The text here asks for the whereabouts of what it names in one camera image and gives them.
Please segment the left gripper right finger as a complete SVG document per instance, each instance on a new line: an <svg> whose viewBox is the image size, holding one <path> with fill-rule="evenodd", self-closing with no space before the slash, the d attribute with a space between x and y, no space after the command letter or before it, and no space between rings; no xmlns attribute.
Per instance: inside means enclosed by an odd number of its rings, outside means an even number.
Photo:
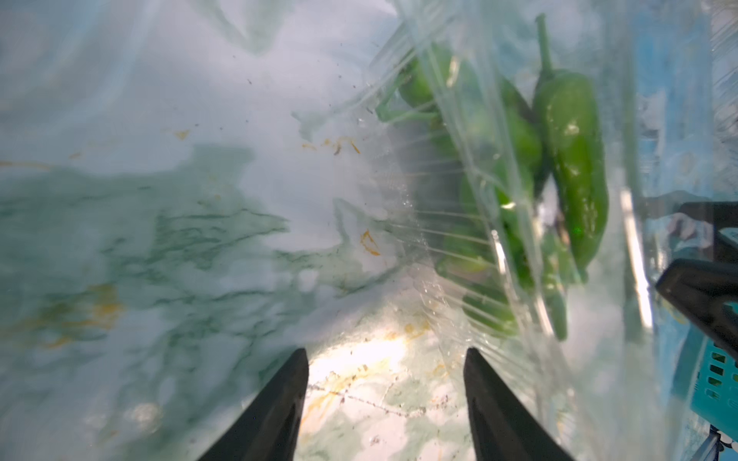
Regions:
<svg viewBox="0 0 738 461"><path fill-rule="evenodd" d="M573 460L518 401L476 348L466 352L463 379L479 460Z"/></svg>

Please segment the green pepper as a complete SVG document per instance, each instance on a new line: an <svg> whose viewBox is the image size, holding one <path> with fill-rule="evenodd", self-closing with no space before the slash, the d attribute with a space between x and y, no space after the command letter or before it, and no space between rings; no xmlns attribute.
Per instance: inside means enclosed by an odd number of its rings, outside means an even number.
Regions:
<svg viewBox="0 0 738 461"><path fill-rule="evenodd" d="M532 290L519 211L536 196L543 144L520 91L499 71L479 76L469 61L433 42L403 57L377 115L384 123L425 124L430 143L455 171L443 207L419 215L450 220L425 232L438 274L457 284L480 282L497 269L490 234L500 232L509 244L507 265Z"/></svg>
<svg viewBox="0 0 738 461"><path fill-rule="evenodd" d="M609 213L595 86L582 73L553 66L546 15L538 15L535 23L541 72L534 112L553 168L574 261L583 272L599 251Z"/></svg>

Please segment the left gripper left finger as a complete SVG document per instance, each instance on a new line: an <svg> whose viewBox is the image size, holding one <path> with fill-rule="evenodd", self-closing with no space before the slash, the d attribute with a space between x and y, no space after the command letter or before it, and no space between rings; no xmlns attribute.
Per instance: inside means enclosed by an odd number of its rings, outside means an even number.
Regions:
<svg viewBox="0 0 738 461"><path fill-rule="evenodd" d="M202 460L292 460L309 381L309 359L295 350Z"/></svg>

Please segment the teal plastic basket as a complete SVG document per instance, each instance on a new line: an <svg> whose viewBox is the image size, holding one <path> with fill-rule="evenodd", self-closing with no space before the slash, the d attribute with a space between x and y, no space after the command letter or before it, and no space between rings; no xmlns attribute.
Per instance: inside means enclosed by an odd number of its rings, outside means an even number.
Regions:
<svg viewBox="0 0 738 461"><path fill-rule="evenodd" d="M691 408L737 441L737 361L712 341L705 345Z"/></svg>

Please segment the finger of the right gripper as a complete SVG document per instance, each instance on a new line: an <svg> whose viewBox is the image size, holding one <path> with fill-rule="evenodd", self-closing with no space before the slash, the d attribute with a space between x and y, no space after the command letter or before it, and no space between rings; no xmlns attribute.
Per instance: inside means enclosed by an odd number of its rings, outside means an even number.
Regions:
<svg viewBox="0 0 738 461"><path fill-rule="evenodd" d="M655 285L658 294L728 355L737 359L737 265L676 259Z"/></svg>

